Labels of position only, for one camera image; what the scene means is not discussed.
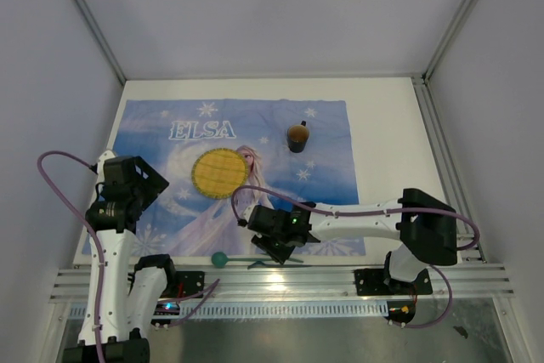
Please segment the dark teal plastic fork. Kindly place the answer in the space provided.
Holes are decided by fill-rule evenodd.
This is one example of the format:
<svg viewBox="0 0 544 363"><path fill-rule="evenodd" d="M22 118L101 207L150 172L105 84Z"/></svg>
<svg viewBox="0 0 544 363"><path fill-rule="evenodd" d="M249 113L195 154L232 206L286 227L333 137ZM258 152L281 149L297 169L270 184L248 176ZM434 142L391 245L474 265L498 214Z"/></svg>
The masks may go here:
<svg viewBox="0 0 544 363"><path fill-rule="evenodd" d="M247 266L247 269L303 269L309 268L309 265L304 264L267 264L264 261L258 260Z"/></svg>

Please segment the teal plastic spoon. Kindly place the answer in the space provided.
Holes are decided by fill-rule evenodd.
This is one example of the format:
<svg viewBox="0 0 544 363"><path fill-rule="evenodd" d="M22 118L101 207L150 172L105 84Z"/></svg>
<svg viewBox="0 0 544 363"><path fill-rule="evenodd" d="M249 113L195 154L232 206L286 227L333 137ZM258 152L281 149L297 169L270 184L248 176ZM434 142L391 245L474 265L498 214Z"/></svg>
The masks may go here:
<svg viewBox="0 0 544 363"><path fill-rule="evenodd" d="M211 256L212 266L217 269L224 268L228 263L240 262L240 263L256 263L262 261L261 258L231 258L224 252L215 252Z"/></svg>

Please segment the yellow woven round plate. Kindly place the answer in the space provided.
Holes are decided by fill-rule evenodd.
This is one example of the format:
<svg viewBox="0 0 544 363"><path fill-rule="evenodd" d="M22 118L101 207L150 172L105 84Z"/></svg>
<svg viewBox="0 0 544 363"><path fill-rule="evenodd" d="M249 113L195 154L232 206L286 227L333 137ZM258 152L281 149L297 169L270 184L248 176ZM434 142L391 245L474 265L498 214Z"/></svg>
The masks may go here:
<svg viewBox="0 0 544 363"><path fill-rule="evenodd" d="M239 152L217 148L198 157L191 169L191 181L203 196L219 200L244 185L248 174L247 161Z"/></svg>

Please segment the brown paper cup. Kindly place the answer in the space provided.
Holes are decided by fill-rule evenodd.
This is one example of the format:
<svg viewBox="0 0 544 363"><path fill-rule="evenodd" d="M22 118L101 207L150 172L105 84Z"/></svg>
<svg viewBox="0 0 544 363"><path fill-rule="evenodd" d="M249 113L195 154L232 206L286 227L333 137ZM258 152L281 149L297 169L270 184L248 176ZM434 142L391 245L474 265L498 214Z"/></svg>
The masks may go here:
<svg viewBox="0 0 544 363"><path fill-rule="evenodd" d="M306 121L301 121L299 124L290 126L287 130L286 136L287 145L290 152L303 152L309 139L309 129L307 128Z"/></svg>

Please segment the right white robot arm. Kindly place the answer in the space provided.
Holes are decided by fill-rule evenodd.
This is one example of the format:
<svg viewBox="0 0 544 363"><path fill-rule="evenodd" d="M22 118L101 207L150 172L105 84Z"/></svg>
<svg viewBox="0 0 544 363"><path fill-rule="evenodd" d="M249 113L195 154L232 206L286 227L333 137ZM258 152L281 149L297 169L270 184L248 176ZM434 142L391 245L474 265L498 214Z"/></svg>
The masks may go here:
<svg viewBox="0 0 544 363"><path fill-rule="evenodd" d="M397 241L387 253L381 283L394 294L413 293L417 277L430 266L457 263L456 213L419 189L374 205L292 201L290 210L249 205L235 212L240 227L253 232L252 244L285 263L297 247L339 239Z"/></svg>

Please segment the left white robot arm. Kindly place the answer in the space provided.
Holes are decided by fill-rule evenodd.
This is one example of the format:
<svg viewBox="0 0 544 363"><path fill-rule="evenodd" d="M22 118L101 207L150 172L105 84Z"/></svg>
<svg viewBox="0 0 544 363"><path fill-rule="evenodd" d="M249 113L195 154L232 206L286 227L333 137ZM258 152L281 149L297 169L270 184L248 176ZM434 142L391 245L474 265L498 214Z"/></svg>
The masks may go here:
<svg viewBox="0 0 544 363"><path fill-rule="evenodd" d="M148 362L147 339L159 297L173 294L178 276L167 254L148 255L131 267L137 223L168 182L139 156L106 150L85 213L91 228L91 274L86 316L77 345L64 362Z"/></svg>

